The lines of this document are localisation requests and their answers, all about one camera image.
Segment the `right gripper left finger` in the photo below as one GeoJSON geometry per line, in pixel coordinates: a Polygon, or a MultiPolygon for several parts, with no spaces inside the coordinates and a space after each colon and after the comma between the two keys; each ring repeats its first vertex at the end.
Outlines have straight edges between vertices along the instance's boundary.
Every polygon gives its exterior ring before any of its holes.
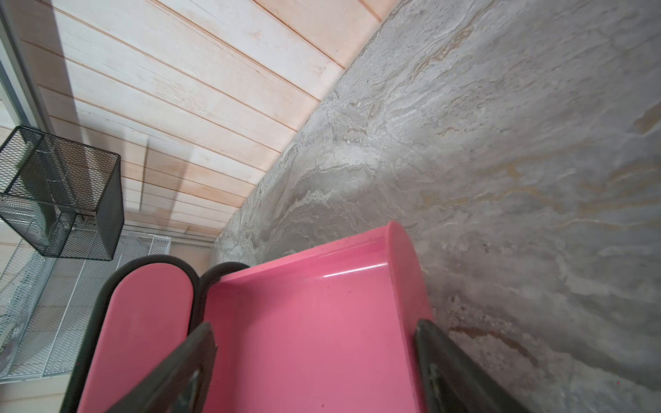
{"type": "Polygon", "coordinates": [[[217,345],[210,323],[196,327],[165,360],[110,412],[201,412],[204,409],[217,345]]]}

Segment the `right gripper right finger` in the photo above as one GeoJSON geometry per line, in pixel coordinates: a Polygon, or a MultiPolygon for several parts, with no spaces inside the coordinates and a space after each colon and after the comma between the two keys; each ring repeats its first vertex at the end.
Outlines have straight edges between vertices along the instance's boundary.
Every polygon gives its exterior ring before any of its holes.
{"type": "Polygon", "coordinates": [[[432,321],[420,319],[414,336],[428,412],[526,412],[432,321]]]}

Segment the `black mesh basket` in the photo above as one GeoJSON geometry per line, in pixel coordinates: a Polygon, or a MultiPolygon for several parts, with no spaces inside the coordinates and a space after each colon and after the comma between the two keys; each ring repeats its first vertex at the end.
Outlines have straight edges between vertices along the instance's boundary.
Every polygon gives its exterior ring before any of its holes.
{"type": "Polygon", "coordinates": [[[110,261],[125,222],[121,161],[15,127],[1,146],[1,219],[41,256],[110,261]]]}

